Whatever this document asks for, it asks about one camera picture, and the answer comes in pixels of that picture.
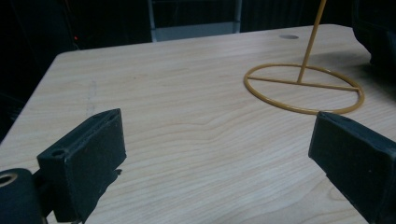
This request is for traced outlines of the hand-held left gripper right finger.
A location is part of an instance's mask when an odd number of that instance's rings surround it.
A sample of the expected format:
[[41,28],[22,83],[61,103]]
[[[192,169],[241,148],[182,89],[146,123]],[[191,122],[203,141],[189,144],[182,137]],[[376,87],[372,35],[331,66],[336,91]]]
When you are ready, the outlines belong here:
[[358,122],[317,114],[308,157],[370,224],[396,224],[396,142]]

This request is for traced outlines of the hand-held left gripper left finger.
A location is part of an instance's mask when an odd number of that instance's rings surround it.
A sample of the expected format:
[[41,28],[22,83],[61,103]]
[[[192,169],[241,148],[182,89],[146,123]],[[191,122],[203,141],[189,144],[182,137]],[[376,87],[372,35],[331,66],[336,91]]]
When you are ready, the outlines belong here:
[[125,159],[121,111],[86,119],[37,156],[43,212],[59,222],[86,221]]

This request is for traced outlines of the dark bulky object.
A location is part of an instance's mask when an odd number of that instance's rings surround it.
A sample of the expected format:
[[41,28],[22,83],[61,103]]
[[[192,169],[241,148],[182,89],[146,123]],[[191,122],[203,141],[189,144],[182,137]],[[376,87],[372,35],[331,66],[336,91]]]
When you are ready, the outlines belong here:
[[396,0],[353,0],[352,29],[371,64],[396,72]]

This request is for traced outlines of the grey metal frame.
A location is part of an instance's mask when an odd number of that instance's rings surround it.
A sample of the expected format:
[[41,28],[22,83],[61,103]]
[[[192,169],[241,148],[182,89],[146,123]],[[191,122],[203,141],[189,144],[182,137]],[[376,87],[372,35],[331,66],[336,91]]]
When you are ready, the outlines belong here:
[[243,0],[148,0],[151,40],[240,32]]

